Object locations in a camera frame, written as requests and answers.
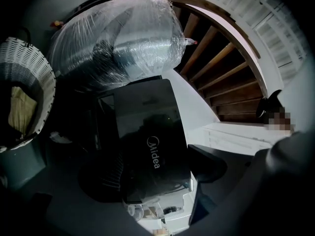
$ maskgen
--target laundry basket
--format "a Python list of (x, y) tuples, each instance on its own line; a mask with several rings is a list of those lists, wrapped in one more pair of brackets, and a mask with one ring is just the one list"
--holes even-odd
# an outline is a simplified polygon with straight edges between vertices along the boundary
[(0, 144), (0, 152), (28, 144), (40, 133), (52, 108), (56, 78), (44, 55), (33, 45), (9, 37), (0, 44), (0, 82), (22, 83), (37, 102), (37, 111), (26, 136), (13, 146)]

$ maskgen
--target white plastic basket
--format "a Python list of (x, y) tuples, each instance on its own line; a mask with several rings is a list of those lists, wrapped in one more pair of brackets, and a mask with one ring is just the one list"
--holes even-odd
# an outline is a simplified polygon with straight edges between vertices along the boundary
[(55, 74), (45, 56), (33, 45), (13, 37), (0, 44), (0, 81), (20, 82), (36, 95), (34, 122), (26, 137), (14, 147), (0, 145), (0, 152), (28, 144), (42, 130), (52, 108)]

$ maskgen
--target plastic wrap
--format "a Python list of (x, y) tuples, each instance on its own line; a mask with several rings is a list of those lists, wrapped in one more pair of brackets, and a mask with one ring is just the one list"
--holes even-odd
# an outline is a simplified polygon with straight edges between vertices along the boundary
[(49, 60), (75, 89), (103, 91), (175, 68), (187, 44), (167, 0), (112, 0), (64, 25)]

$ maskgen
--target midea logo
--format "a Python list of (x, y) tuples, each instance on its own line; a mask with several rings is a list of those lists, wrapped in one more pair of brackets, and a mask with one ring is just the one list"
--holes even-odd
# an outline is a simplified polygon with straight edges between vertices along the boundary
[(153, 164), (154, 164), (154, 168), (157, 169), (159, 168), (159, 164), (158, 164), (158, 145), (159, 145), (159, 139), (156, 136), (150, 136), (147, 139), (147, 145), (150, 148), (150, 152), (151, 152), (151, 156), (153, 159)]

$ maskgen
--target plastic-wrapped object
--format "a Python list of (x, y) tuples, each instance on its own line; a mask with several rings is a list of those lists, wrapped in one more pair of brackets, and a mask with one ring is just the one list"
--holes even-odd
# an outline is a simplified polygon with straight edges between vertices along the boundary
[(55, 74), (79, 91), (104, 91), (175, 68), (185, 47), (167, 0), (112, 0), (70, 20), (55, 36)]

